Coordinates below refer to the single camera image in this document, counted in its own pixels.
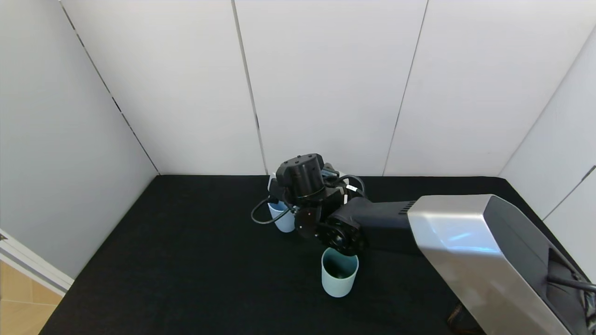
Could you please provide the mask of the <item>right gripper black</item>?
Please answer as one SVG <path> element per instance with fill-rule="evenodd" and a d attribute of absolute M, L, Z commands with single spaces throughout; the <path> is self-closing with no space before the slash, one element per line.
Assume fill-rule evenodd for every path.
<path fill-rule="evenodd" d="M 279 203 L 280 201 L 283 201 L 284 187 L 279 185 L 274 173 L 270 174 L 267 184 L 267 191 L 268 203 Z"/>

